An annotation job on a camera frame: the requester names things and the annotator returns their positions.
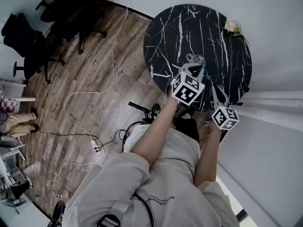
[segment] forearm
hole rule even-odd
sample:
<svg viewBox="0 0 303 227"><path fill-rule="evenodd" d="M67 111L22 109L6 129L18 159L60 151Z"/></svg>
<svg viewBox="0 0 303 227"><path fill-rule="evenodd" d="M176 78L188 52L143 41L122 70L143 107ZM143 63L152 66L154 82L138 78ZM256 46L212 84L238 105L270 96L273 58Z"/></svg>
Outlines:
<svg viewBox="0 0 303 227"><path fill-rule="evenodd" d="M135 144L132 152L145 158L150 166L161 153L178 101L170 97L157 118Z"/></svg>
<svg viewBox="0 0 303 227"><path fill-rule="evenodd" d="M194 185L196 187L200 186L204 181L215 182L216 180L220 136L220 129L216 126L212 127L196 168L194 177Z"/></svg>

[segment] white hoodie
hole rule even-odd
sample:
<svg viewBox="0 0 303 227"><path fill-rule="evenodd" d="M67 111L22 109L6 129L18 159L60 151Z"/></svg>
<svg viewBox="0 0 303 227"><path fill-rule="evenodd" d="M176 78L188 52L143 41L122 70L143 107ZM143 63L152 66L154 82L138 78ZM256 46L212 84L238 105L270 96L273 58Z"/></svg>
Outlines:
<svg viewBox="0 0 303 227"><path fill-rule="evenodd" d="M131 199L121 227L151 226L148 212L133 193L146 200L155 227L238 227L229 198L217 182L193 185L199 144L169 129L165 147L149 168L141 156L129 153L148 125L136 126L125 143L125 153L100 171L75 202L66 209L63 227L96 227L113 204Z"/></svg>

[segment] round table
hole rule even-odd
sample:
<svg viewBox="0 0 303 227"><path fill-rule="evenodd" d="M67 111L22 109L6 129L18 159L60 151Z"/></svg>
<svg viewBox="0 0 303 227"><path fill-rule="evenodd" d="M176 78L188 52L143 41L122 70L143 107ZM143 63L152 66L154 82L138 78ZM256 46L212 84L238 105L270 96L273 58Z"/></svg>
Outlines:
<svg viewBox="0 0 303 227"><path fill-rule="evenodd" d="M150 23L144 37L144 58L158 87L165 91L169 79L188 63L187 54L205 59L205 72L224 88L231 104L246 92L251 77L250 50L243 36L223 29L226 17L195 4L168 8ZM191 105L197 111L210 107L211 82Z"/></svg>

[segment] wooden floor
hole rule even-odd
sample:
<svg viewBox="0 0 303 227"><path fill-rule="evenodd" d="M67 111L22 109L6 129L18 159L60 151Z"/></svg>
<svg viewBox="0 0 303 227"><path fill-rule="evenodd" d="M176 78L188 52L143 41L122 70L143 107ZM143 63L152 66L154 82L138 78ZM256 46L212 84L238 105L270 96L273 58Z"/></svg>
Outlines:
<svg viewBox="0 0 303 227"><path fill-rule="evenodd" d="M24 92L25 96L35 96L35 104L23 103L22 111L29 112L31 106L38 109L36 120L41 131L73 134L86 133L69 123L65 117L63 103L74 91L101 92L105 90L113 78L112 46L126 11L122 8L109 7L106 17L97 24L99 30L107 31L104 39L101 35L91 33L86 40L82 55L77 53L78 37L57 48L54 57L66 61L64 67L53 63L49 70L51 85L44 81L44 73L36 74ZM76 94L70 98L66 106L70 119L88 129L91 134L106 143L110 141L118 129L126 129L131 123L142 118L143 114L128 106L134 102L147 108L158 102L163 105L165 95L151 79L143 57L143 38L150 20L129 12L127 20L116 39L115 45L115 80L112 87L103 94ZM195 115L200 138L207 134L203 127L203 116ZM54 136L37 132L24 136L26 144L22 152L26 161L18 160L20 167L29 175L33 188L27 195L48 215L52 215L54 205L59 198L49 192L47 183L53 179L51 170L59 172L64 162L86 163L99 158L90 144L89 136ZM105 156L98 164L103 165L121 152L121 140L116 137L113 143L105 146ZM71 193L91 169L86 166L66 165L61 175L50 186L54 191L62 187ZM69 200L69 194L61 189L61 200Z"/></svg>

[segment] pink flower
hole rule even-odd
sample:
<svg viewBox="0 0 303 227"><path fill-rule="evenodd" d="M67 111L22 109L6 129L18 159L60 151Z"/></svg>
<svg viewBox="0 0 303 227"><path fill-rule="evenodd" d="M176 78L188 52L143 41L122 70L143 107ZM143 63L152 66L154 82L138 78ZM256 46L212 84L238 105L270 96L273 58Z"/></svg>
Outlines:
<svg viewBox="0 0 303 227"><path fill-rule="evenodd" d="M228 32L234 32L236 27L236 24L231 19L226 20L224 29Z"/></svg>

